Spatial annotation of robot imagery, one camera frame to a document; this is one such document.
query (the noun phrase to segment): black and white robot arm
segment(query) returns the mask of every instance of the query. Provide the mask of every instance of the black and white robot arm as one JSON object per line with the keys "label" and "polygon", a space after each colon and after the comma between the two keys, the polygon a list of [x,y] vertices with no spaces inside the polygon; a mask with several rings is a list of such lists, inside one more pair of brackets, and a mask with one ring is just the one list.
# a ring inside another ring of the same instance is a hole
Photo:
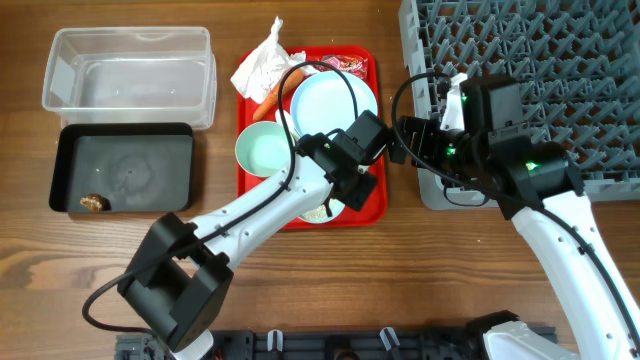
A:
{"label": "black and white robot arm", "polygon": [[[330,198],[359,210],[376,181],[366,172],[359,173],[358,166],[370,164],[388,149],[393,162],[402,163],[407,153],[412,157],[417,153],[416,166],[435,169],[435,164],[443,170],[432,171],[463,183],[476,179],[474,184],[498,184],[485,194],[498,200],[505,218],[513,221],[542,263],[567,314],[581,358],[636,358],[635,329],[640,324],[640,311],[600,238],[582,181],[565,158],[564,149],[552,143],[531,144],[512,80],[471,79],[461,89],[469,99],[463,106],[463,131],[444,132],[437,122],[416,118],[403,118],[400,126],[395,126],[398,94],[392,111],[393,131],[364,112],[351,128],[338,132],[332,140],[324,134],[303,137],[296,147],[296,166],[288,188],[225,232],[218,234],[225,224],[254,209],[281,187],[290,167],[285,166],[232,203],[186,224],[175,215],[166,215],[151,227],[128,270],[216,234],[185,255],[198,270],[189,277],[168,260],[119,282],[119,293],[174,357],[202,357],[213,345],[208,327],[242,261],[284,225],[328,204]],[[550,216],[575,227],[575,234],[587,242],[586,248]],[[594,265],[594,254],[610,281]],[[485,320],[475,324],[472,356],[494,360],[578,358],[537,336],[515,316]]]}

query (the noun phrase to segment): black tray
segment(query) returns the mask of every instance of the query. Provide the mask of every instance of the black tray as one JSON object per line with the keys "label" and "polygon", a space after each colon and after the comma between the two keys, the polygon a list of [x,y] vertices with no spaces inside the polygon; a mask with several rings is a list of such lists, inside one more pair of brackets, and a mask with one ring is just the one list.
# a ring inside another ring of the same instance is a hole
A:
{"label": "black tray", "polygon": [[86,213],[80,199],[99,194],[109,210],[189,207],[194,139],[184,123],[76,124],[60,133],[49,206]]}

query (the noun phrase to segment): wooden surface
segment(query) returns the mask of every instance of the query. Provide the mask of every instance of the wooden surface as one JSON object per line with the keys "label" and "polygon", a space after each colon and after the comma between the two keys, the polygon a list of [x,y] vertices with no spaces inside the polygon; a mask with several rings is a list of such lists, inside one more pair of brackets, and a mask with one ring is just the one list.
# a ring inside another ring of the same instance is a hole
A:
{"label": "wooden surface", "polygon": [[[376,57],[382,114],[407,78],[399,1],[0,0],[0,358],[112,359],[114,335],[81,318],[85,298],[122,273],[152,215],[75,216],[47,201],[60,124],[41,106],[55,32],[66,27],[205,26],[217,59],[215,122],[198,134],[195,204],[184,220],[234,199],[239,58],[284,19],[284,46],[358,44]],[[403,101],[411,113],[410,100]],[[419,199],[416,171],[389,166],[390,205],[375,226],[278,233],[236,272],[214,329],[376,330],[462,324],[509,309],[558,328],[567,321],[538,261],[498,210],[436,212]],[[595,205],[600,230],[622,274],[640,295],[640,204]],[[93,314],[142,324],[115,293]]]}

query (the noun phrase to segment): orange carrot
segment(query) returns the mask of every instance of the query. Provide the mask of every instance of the orange carrot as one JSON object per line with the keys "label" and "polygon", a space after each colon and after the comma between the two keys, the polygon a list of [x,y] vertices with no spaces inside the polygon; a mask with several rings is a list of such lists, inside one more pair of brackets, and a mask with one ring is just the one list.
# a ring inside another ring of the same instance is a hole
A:
{"label": "orange carrot", "polygon": [[[289,91],[293,90],[293,88],[300,85],[302,79],[304,79],[304,73],[300,69],[294,71],[293,74],[289,75],[287,82],[284,83],[282,96],[286,95]],[[271,90],[269,95],[267,95],[267,98],[264,99],[262,104],[260,104],[258,109],[256,109],[256,112],[253,113],[253,121],[262,119],[269,112],[271,107],[278,103],[278,89],[280,88],[281,81],[278,81],[273,90]]]}

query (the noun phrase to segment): clear plastic container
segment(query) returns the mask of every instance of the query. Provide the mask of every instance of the clear plastic container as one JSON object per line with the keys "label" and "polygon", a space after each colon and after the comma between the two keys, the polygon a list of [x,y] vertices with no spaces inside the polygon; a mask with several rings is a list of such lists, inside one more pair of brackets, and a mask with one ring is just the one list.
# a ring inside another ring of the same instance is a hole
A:
{"label": "clear plastic container", "polygon": [[216,64],[203,27],[58,31],[42,106],[77,123],[213,123]]}

